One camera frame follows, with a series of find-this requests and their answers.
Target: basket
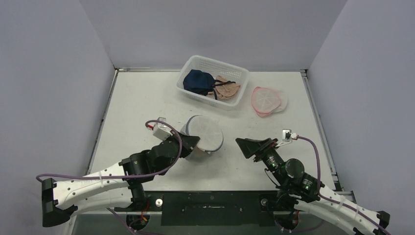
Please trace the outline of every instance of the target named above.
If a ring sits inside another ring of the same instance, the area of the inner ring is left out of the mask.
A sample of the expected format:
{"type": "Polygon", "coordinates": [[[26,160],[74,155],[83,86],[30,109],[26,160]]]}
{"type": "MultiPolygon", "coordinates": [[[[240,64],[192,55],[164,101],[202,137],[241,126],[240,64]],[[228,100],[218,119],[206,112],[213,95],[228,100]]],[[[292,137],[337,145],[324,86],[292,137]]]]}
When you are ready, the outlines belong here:
{"type": "Polygon", "coordinates": [[[244,68],[230,65],[218,60],[194,55],[186,62],[177,78],[177,90],[185,94],[187,97],[220,109],[232,110],[236,107],[236,105],[238,105],[242,95],[244,94],[249,80],[249,71],[244,68]],[[221,75],[229,81],[234,81],[241,84],[241,87],[239,88],[238,92],[232,96],[232,98],[226,100],[215,100],[214,95],[204,96],[186,91],[183,88],[183,80],[191,70],[201,70],[203,72],[208,72],[213,76],[213,78],[221,75]]]}

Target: beige fabric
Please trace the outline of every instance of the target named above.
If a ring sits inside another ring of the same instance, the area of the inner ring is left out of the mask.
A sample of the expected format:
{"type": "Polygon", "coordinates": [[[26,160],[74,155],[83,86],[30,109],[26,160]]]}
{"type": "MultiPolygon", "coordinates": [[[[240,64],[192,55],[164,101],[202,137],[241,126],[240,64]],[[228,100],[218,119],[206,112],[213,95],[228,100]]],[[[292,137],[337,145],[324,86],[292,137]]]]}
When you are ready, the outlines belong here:
{"type": "MultiPolygon", "coordinates": [[[[216,77],[216,80],[227,82],[228,80],[220,75],[216,77]]],[[[216,95],[218,96],[218,99],[230,99],[233,95],[235,95],[239,88],[241,87],[241,84],[238,83],[230,83],[225,84],[222,86],[215,87],[216,95]]]]}

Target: tabletop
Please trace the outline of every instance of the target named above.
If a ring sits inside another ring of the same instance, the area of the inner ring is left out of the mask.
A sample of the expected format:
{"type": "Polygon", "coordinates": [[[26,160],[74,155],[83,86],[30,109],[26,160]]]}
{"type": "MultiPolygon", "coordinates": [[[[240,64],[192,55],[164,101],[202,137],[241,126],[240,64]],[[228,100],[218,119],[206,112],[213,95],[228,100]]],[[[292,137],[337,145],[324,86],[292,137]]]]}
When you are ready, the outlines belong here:
{"type": "MultiPolygon", "coordinates": [[[[180,130],[194,115],[217,122],[224,134],[220,150],[205,161],[179,159],[164,176],[143,184],[144,190],[273,190],[262,162],[245,159],[236,138],[281,139],[282,129],[315,142],[320,154],[321,180],[334,189],[331,170],[323,148],[312,107],[300,72],[251,72],[245,93],[235,110],[225,111],[191,100],[175,89],[178,72],[119,72],[114,84],[103,127],[93,155],[91,172],[102,170],[133,153],[150,149],[161,141],[144,123],[158,117],[180,130]],[[288,96],[286,109],[259,117],[251,106],[255,87],[283,90],[288,96]]],[[[294,141],[278,149],[286,161],[302,161],[305,171],[317,177],[316,156],[305,141],[294,141]]]]}

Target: bolt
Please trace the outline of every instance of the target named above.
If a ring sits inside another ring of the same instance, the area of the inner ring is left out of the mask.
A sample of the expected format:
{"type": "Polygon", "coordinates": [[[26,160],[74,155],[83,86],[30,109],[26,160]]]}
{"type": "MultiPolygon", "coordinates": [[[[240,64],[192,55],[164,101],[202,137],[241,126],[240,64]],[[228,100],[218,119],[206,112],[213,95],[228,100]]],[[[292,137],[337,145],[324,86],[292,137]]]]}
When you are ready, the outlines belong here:
{"type": "Polygon", "coordinates": [[[268,203],[268,199],[263,198],[263,199],[261,200],[261,205],[266,206],[266,205],[267,205],[267,203],[268,203]]]}
{"type": "Polygon", "coordinates": [[[157,207],[161,207],[163,205],[163,200],[161,200],[161,199],[157,199],[156,200],[156,206],[157,207]]]}

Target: gray wall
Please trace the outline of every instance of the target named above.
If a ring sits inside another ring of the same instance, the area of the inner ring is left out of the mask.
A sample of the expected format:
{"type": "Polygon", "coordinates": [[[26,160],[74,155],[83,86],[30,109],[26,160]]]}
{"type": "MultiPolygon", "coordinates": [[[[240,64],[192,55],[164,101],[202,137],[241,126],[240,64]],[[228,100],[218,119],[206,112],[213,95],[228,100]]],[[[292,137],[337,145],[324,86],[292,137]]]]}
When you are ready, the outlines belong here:
{"type": "Polygon", "coordinates": [[[85,172],[114,69],[77,0],[0,1],[0,32],[0,234],[57,234],[35,176],[85,172]]]}
{"type": "Polygon", "coordinates": [[[80,0],[117,68],[311,65],[346,0],[80,0]]]}
{"type": "Polygon", "coordinates": [[[349,0],[309,70],[340,181],[413,234],[415,1],[349,0]]]}

